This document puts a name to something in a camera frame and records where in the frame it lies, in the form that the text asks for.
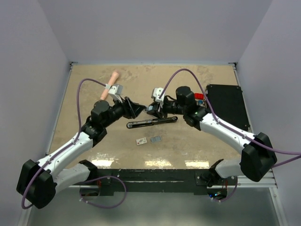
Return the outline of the black stapler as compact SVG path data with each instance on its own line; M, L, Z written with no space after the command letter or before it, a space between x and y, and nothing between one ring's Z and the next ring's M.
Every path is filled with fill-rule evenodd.
M173 116L173 117L167 117L167 118L156 118L156 119L149 119L149 120L143 120L143 121L133 121L133 122L128 122L126 124L126 127L128 129L135 129L135 128L142 128L142 127L148 127L148 126L154 126L154 125L159 125L159 124L164 124L164 123L174 123L177 122L178 117Z

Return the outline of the staple tray with staples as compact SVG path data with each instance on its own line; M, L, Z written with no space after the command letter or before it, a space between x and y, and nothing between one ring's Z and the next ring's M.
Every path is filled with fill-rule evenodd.
M151 137L151 138L150 138L150 141L151 141L152 143L156 143L156 142L162 141L162 138L161 138L161 136L155 136L155 137Z

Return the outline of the grey staple box sleeve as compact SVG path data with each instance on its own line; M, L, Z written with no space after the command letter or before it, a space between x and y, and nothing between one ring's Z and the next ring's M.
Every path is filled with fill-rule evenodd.
M147 138L145 138L145 137L136 140L137 145L143 145L146 143L147 143Z

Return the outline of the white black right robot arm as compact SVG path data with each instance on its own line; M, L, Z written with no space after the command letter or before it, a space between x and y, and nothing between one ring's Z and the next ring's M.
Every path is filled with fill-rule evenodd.
M240 130L215 116L211 110L197 104L194 93L187 86L176 89L176 99L168 100L163 88L154 88L153 102L147 113L165 118L168 114L182 115L184 121L199 131L206 132L231 146L239 159L218 160L209 169L209 186L220 185L231 176L246 176L259 182L277 162L269 137L264 133L255 135Z

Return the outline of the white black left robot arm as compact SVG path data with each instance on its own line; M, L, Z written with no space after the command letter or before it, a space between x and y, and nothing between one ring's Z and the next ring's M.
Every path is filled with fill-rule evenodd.
M113 106L105 100L95 102L85 124L69 142L38 161L29 159L23 164L16 187L22 195L22 208L30 208L25 201L38 209L48 205L61 185L57 178L69 163L96 146L106 136L106 128L115 121L122 117L135 119L145 109L146 106L128 97L115 100Z

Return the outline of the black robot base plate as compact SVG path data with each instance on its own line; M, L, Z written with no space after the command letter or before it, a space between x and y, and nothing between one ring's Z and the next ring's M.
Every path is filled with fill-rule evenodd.
M208 169L94 169L78 185L96 186L101 196L115 192L129 193L191 193L207 195L209 189L226 193L225 187L234 186L237 180L212 179Z

